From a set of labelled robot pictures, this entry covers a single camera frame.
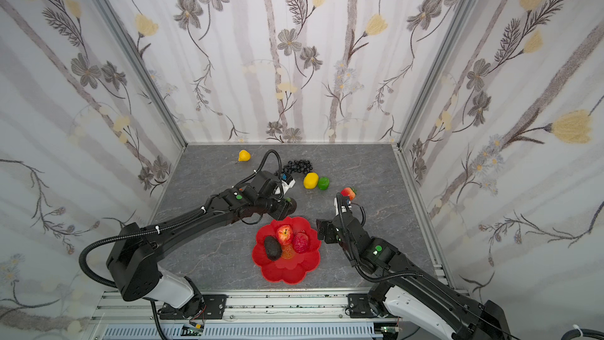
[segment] cable tie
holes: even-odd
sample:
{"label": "cable tie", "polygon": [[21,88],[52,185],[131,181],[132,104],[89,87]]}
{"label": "cable tie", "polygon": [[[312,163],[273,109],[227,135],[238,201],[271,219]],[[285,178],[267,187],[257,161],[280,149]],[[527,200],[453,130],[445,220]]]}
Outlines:
{"label": "cable tie", "polygon": [[577,331],[579,331],[579,333],[581,334],[581,336],[579,336],[579,337],[583,337],[583,331],[581,330],[581,328],[579,328],[579,326],[577,326],[576,324],[573,324],[573,328],[576,329]]}

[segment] lemon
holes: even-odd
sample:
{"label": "lemon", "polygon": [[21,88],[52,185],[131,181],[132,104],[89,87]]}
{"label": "lemon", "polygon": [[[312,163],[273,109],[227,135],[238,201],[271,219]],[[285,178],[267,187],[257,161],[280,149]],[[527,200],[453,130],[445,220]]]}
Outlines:
{"label": "lemon", "polygon": [[245,151],[245,150],[239,151],[239,161],[240,162],[247,162],[251,158],[252,158],[252,155],[250,155],[247,151]]}
{"label": "lemon", "polygon": [[319,175],[314,172],[309,173],[304,178],[304,187],[306,189],[315,189],[317,183],[319,182]]}

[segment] wall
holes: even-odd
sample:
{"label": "wall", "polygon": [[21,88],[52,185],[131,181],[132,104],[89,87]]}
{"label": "wall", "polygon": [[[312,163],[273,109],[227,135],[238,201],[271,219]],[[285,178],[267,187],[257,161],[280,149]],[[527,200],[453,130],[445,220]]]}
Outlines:
{"label": "wall", "polygon": [[91,0],[0,7],[0,337],[79,339],[104,289],[78,254],[150,220],[180,148]]}
{"label": "wall", "polygon": [[190,142],[394,142],[459,0],[109,0]]}
{"label": "wall", "polygon": [[479,0],[404,145],[453,279],[523,339],[603,329],[603,37],[601,0]]}

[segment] apple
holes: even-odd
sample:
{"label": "apple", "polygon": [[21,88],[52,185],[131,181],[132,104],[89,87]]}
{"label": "apple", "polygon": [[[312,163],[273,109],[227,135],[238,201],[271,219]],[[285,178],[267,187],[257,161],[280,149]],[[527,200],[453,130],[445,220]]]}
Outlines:
{"label": "apple", "polygon": [[277,229],[277,240],[281,245],[285,246],[291,244],[293,238],[294,231],[290,225],[284,224]]}

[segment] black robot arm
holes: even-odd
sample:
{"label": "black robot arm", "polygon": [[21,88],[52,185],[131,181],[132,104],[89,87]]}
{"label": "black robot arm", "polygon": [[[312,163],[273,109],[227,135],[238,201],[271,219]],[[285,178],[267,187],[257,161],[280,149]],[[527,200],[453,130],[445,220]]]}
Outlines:
{"label": "black robot arm", "polygon": [[482,305],[458,294],[416,266],[394,245],[369,236],[352,215],[348,197],[338,194],[335,206],[333,220],[316,221],[318,238],[338,243],[352,267],[375,283],[369,292],[374,316],[406,318],[441,339],[508,339],[509,328],[501,307],[491,301]]}
{"label": "black robot arm", "polygon": [[[271,153],[279,162],[276,174],[261,170]],[[295,200],[284,196],[294,183],[291,175],[282,172],[276,151],[269,150],[252,175],[210,196],[203,206],[143,228],[136,223],[128,224],[116,237],[87,246],[80,254],[80,268],[96,282],[116,287],[125,301],[139,298],[163,301],[164,309],[173,310],[176,315],[171,318],[191,317],[204,304],[196,286],[189,278],[176,276],[157,262],[192,239],[254,213],[283,220],[296,209]],[[115,243],[106,263],[113,281],[95,274],[86,261],[90,251],[108,243]]]}

